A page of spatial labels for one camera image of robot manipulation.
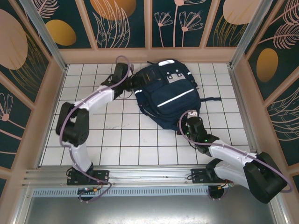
flower illustration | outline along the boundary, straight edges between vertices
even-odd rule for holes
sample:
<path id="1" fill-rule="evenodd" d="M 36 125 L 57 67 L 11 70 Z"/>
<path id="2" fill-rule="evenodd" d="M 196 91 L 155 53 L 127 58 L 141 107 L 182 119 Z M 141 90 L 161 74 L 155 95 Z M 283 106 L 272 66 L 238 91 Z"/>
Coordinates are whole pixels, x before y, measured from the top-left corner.
<path id="1" fill-rule="evenodd" d="M 173 21 L 171 20 L 171 16 L 169 15 L 169 12 L 161 13 L 161 15 L 160 15 L 160 13 L 155 13 L 155 19 L 159 26 L 161 44 L 162 44 L 162 47 L 164 47 L 163 40 L 162 40 L 162 34 L 161 34 L 161 27 L 171 25 L 173 23 Z"/>
<path id="2" fill-rule="evenodd" d="M 183 5 L 195 5 L 205 2 L 206 0 L 174 0 L 174 3 L 177 6 L 183 6 Z"/>
<path id="3" fill-rule="evenodd" d="M 183 37 L 182 37 L 182 47 L 184 46 L 184 35 L 187 31 L 202 29 L 202 23 L 200 13 L 189 13 L 186 17 L 186 12 L 179 14 L 179 22 L 181 23 Z"/>
<path id="4" fill-rule="evenodd" d="M 176 46 L 176 24 L 177 24 L 177 13 L 178 7 L 183 5 L 195 5 L 204 3 L 206 0 L 174 0 L 176 6 L 176 11 L 174 13 L 174 26 L 173 26 L 173 47 Z"/>
<path id="5" fill-rule="evenodd" d="M 9 120 L 9 113 L 13 105 L 13 100 L 14 98 L 9 94 L 7 95 L 7 99 L 5 99 L 4 94 L 0 93 L 0 120 Z"/>

reflective stripe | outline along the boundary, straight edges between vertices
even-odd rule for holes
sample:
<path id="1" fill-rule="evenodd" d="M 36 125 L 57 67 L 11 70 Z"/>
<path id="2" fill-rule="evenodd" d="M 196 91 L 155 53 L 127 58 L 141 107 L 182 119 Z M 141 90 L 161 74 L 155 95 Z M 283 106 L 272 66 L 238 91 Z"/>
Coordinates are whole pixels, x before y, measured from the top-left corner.
<path id="1" fill-rule="evenodd" d="M 188 90 L 188 91 L 186 91 L 186 92 L 183 92 L 182 94 L 179 94 L 178 96 L 176 96 L 176 97 L 174 97 L 174 98 L 171 98 L 171 99 L 169 99 L 169 100 L 167 100 L 167 101 L 165 101 L 165 102 L 159 104 L 157 107 L 163 106 L 164 104 L 167 104 L 167 103 L 169 103 L 169 102 L 171 102 L 171 101 L 173 101 L 173 100 L 175 100 L 175 99 L 177 99 L 177 98 L 180 98 L 180 97 L 182 97 L 183 95 L 186 95 L 187 93 L 192 92 L 193 90 L 194 90 L 194 89 L 191 89 L 191 90 Z"/>
<path id="2" fill-rule="evenodd" d="M 139 92 L 142 92 L 142 90 L 137 90 L 136 92 L 134 92 L 134 94 L 139 93 Z"/>

dark teal panel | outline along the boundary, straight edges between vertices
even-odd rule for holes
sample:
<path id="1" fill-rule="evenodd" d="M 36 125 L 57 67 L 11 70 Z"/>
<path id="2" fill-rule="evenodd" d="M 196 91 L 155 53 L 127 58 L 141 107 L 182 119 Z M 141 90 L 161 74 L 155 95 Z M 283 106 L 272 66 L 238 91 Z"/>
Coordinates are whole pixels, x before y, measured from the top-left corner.
<path id="1" fill-rule="evenodd" d="M 136 0 L 136 8 L 133 14 L 128 17 L 127 25 L 124 25 L 124 20 L 119 20 L 118 23 L 101 17 L 93 8 L 90 0 L 84 0 L 90 23 L 93 28 L 95 39 L 98 37 L 97 45 L 99 48 L 145 48 L 145 27 L 144 27 L 144 2 Z M 100 22 L 100 27 L 103 27 L 101 34 L 98 34 L 98 23 L 95 15 Z M 126 30 L 125 35 L 120 35 L 120 30 Z"/>
<path id="2" fill-rule="evenodd" d="M 295 182 L 297 191 L 298 191 L 298 193 L 299 193 L 299 175 L 293 176 L 293 180 L 294 180 L 294 182 Z"/>
<path id="3" fill-rule="evenodd" d="M 299 79 L 267 110 L 287 164 L 299 163 Z"/>
<path id="4" fill-rule="evenodd" d="M 0 166 L 10 169 L 31 110 L 0 84 Z"/>
<path id="5" fill-rule="evenodd" d="M 31 36 L 30 32 L 26 29 L 8 0 L 0 1 L 0 9 L 11 14 L 22 25 L 27 34 L 28 43 L 28 54 L 23 66 L 18 70 L 10 70 L 0 64 L 0 71 L 30 100 L 35 102 L 49 61 Z"/>
<path id="6" fill-rule="evenodd" d="M 2 192 L 3 192 L 3 189 L 4 189 L 4 186 L 5 186 L 5 183 L 6 183 L 6 180 L 0 178 L 0 198 L 1 198 L 1 195 L 2 195 Z"/>
<path id="7" fill-rule="evenodd" d="M 251 48 L 253 42 L 255 41 L 255 38 L 256 38 L 257 34 L 259 34 L 259 32 L 261 31 L 261 29 L 263 28 L 263 25 L 264 25 L 265 22 L 267 21 L 269 15 L 271 14 L 271 12 L 272 12 L 274 6 L 276 5 L 276 3 L 277 3 L 277 0 L 273 0 L 272 4 L 271 4 L 271 6 L 270 6 L 270 9 L 268 10 L 268 12 L 267 12 L 267 14 L 265 15 L 263 21 L 261 22 L 259 28 L 257 29 L 256 33 L 255 33 L 254 36 L 252 37 L 250 43 L 248 44 L 248 46 L 247 46 L 247 48 L 246 48 L 246 50 L 245 50 L 245 54 L 247 54 L 247 52 L 248 52 L 249 49 Z"/>
<path id="8" fill-rule="evenodd" d="M 273 91 L 275 91 L 277 87 L 299 66 L 299 43 L 297 41 L 298 37 L 296 37 L 296 35 L 298 36 L 299 20 L 296 19 L 296 17 L 294 16 L 294 20 L 297 21 L 297 23 L 289 25 L 291 29 L 294 28 L 293 33 L 282 32 L 279 35 L 283 36 L 284 38 L 274 38 L 275 33 L 280 27 L 288 26 L 286 21 L 284 21 L 283 16 L 281 16 L 282 14 L 284 14 L 287 2 L 288 1 L 285 1 L 283 3 L 283 5 L 281 6 L 281 8 L 275 16 L 275 19 L 279 19 L 277 19 L 268 27 L 260 43 L 257 45 L 256 49 L 249 58 L 249 64 L 251 66 L 252 72 L 255 76 L 257 85 L 259 87 L 263 99 L 268 98 L 268 96 L 271 95 Z M 297 14 L 299 13 L 298 8 L 294 10 Z M 292 45 L 286 44 L 285 40 L 287 40 L 287 42 L 292 42 Z M 258 78 L 256 70 L 258 58 L 262 51 L 265 49 L 274 50 L 278 56 L 278 67 L 276 69 L 275 74 L 268 82 L 262 82 Z"/>
<path id="9" fill-rule="evenodd" d="M 162 47 L 162 43 L 164 47 L 174 47 L 174 26 L 175 47 L 199 47 L 212 1 L 194 0 L 192 2 L 197 4 L 185 3 L 177 7 L 173 0 L 153 0 L 152 47 Z M 176 8 L 177 16 L 176 24 L 174 24 Z M 162 22 L 163 26 L 159 28 L 158 22 Z M 193 30 L 183 32 L 182 27 Z"/>
<path id="10" fill-rule="evenodd" d="M 207 47 L 236 47 L 243 36 L 248 24 L 233 25 L 223 17 L 223 5 L 225 0 L 221 0 L 213 26 L 206 43 Z"/>

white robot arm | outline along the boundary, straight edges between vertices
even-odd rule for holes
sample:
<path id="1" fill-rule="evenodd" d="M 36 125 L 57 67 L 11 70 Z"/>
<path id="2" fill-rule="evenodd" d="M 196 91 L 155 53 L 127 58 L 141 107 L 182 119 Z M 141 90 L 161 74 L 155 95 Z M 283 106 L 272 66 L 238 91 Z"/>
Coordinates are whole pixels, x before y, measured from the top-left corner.
<path id="1" fill-rule="evenodd" d="M 89 96 L 74 104 L 64 103 L 61 108 L 56 127 L 56 133 L 58 135 L 60 135 L 62 124 L 72 108 L 80 105 L 67 121 L 62 133 L 62 141 L 70 147 L 71 157 L 74 162 L 73 170 L 77 171 L 78 175 L 82 175 L 81 172 L 83 171 L 89 176 L 93 176 L 93 164 L 86 150 L 86 140 L 89 134 L 89 116 L 95 113 L 98 108 L 119 97 L 124 90 L 132 90 L 139 87 L 140 82 L 136 80 L 135 76 L 131 77 L 132 70 L 131 68 L 129 70 L 129 78 L 121 85 L 100 91 L 119 82 L 127 73 L 128 65 L 118 63 L 115 68 L 115 73 L 97 89 L 99 92 L 97 95 L 93 97 Z M 257 155 L 254 153 L 244 153 L 245 155 L 242 155 L 228 148 L 220 147 L 219 145 L 224 146 L 225 143 L 218 137 L 207 134 L 200 117 L 188 117 L 186 124 L 187 126 L 183 134 L 186 133 L 186 136 L 190 140 L 203 143 L 218 143 L 217 146 L 195 144 L 195 147 L 201 153 L 215 158 L 206 166 L 206 173 L 211 181 L 215 178 L 220 178 L 240 184 L 248 188 L 251 193 L 263 203 L 268 203 L 287 185 L 287 182 L 280 176 L 246 156 L 259 157 L 259 159 L 265 163 L 279 170 L 268 154 L 262 153 Z"/>

navy blue backpack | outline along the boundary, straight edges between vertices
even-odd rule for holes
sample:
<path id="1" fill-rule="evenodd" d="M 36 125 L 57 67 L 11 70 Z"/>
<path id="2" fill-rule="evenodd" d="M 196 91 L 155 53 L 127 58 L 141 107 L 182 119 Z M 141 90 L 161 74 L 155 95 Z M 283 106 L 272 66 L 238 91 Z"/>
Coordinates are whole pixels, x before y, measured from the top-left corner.
<path id="1" fill-rule="evenodd" d="M 134 89 L 143 114 L 163 129 L 178 131 L 178 120 L 187 110 L 199 114 L 197 84 L 187 67 L 174 59 L 152 64 L 136 73 L 142 86 Z"/>

